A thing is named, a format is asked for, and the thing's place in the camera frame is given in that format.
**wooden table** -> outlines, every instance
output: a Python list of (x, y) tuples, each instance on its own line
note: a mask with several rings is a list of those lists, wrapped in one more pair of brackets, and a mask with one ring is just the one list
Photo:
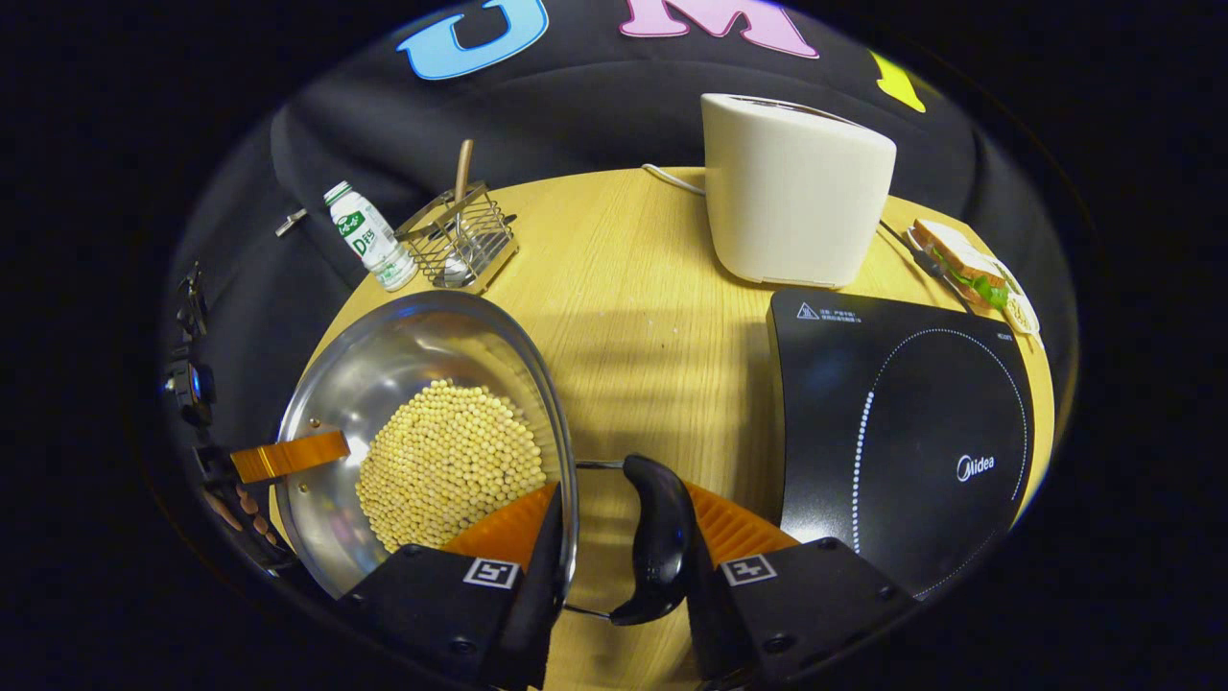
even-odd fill
[[(669, 172), (704, 184), (702, 168)], [(728, 272), (712, 247), (704, 198), (643, 169), (543, 179), (491, 196), (505, 212), (517, 214), (513, 228), (522, 248), (484, 297), (516, 318), (540, 350), (576, 458), (640, 453), (777, 520), (783, 454), (774, 431), (771, 383), (779, 373), (772, 372), (766, 314), (771, 293), (782, 286)], [(898, 230), (917, 216), (958, 228), (989, 252), (957, 218), (894, 196), (883, 211)], [(312, 361), (372, 308), (430, 288), (418, 275), (387, 292), (367, 276)], [(841, 292), (963, 308), (880, 232), (857, 279)], [(1040, 342), (1030, 336), (1017, 342), (1036, 427), (1025, 507), (1049, 466), (1054, 395)], [(569, 601), (608, 611), (634, 589), (639, 501), (620, 474), (581, 471), (578, 487), (580, 554)], [(684, 608), (628, 628), (564, 612), (554, 627), (546, 689), (693, 690), (699, 676)]]

